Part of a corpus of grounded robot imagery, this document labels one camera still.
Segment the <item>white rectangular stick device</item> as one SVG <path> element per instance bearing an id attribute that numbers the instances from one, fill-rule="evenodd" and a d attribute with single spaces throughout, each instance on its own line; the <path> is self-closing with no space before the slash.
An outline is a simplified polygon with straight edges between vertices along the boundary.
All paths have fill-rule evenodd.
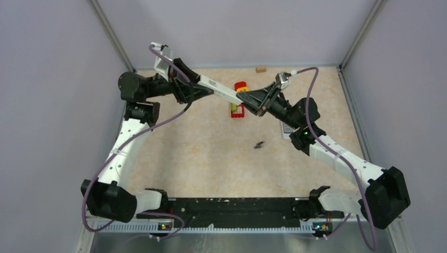
<path id="1" fill-rule="evenodd" d="M 198 80 L 197 84 L 199 84 L 203 87 L 212 89 L 214 95 L 216 95 L 232 104 L 235 104 L 235 105 L 242 104 L 242 100 L 237 97 L 237 92 L 235 90 L 232 90 L 231 88 L 229 88 L 213 79 L 210 79 L 204 75 L 199 75 L 199 80 Z"/>

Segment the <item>blue battery pair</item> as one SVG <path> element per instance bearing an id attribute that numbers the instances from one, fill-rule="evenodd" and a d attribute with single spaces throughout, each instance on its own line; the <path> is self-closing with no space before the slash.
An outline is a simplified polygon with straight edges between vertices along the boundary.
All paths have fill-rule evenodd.
<path id="1" fill-rule="evenodd" d="M 260 141 L 260 142 L 256 143 L 255 146 L 254 146 L 254 149 L 262 148 L 265 143 L 266 143 L 266 141 Z"/>

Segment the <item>white remote control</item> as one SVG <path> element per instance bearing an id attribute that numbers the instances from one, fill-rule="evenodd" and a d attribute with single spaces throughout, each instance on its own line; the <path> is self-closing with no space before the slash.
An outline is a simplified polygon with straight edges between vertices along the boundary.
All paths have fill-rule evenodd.
<path id="1" fill-rule="evenodd" d="M 290 127 L 289 125 L 287 125 L 284 122 L 280 123 L 280 128 L 281 128 L 281 136 L 282 136 L 282 138 L 284 140 L 290 140 L 290 135 L 295 132 L 295 129 Z"/>

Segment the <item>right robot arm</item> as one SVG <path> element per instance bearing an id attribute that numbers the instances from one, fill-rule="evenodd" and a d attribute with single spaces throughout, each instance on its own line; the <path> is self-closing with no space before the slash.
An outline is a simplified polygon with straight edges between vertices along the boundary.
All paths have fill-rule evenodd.
<path id="1" fill-rule="evenodd" d="M 289 137 L 297 150 L 327 164 L 358 187 L 354 191 L 327 188 L 315 193 L 315 199 L 309 203 L 313 216 L 323 217 L 329 211 L 341 211 L 362 215 L 372 220 L 374 227 L 385 229 L 410 206 L 403 172 L 396 167 L 385 169 L 374 165 L 333 140 L 315 123 L 320 114 L 312 97 L 291 105 L 275 84 L 238 92 L 236 96 L 251 113 L 264 115 L 268 112 L 295 129 Z"/>

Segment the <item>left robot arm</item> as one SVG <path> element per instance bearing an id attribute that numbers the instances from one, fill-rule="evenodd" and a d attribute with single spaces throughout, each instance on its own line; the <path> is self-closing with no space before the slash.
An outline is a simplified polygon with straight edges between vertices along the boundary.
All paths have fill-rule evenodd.
<path id="1" fill-rule="evenodd" d="M 81 192 L 83 205 L 90 214 L 112 221 L 129 222 L 137 214 L 150 211 L 162 218 L 169 211 L 167 193 L 159 189 L 145 189 L 137 193 L 127 190 L 131 169 L 144 140 L 156 127 L 160 103 L 148 102 L 148 98 L 174 95 L 177 102 L 191 106 L 192 102 L 214 91 L 200 85 L 199 74 L 183 63 L 173 61 L 175 69 L 168 67 L 167 76 L 157 73 L 144 77 L 136 72 L 124 72 L 119 76 L 118 88 L 126 102 L 119 136 L 104 164 L 93 180 L 84 180 Z"/>

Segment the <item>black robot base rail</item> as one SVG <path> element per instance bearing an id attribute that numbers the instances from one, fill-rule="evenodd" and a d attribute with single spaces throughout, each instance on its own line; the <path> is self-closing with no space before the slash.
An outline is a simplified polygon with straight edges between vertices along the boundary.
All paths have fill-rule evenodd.
<path id="1" fill-rule="evenodd" d="M 343 219 L 342 211 L 325 211 L 308 198 L 170 198 L 161 208 L 137 214 L 150 219 L 157 213 L 180 217 L 176 226 L 188 228 L 298 228 L 311 219 Z"/>

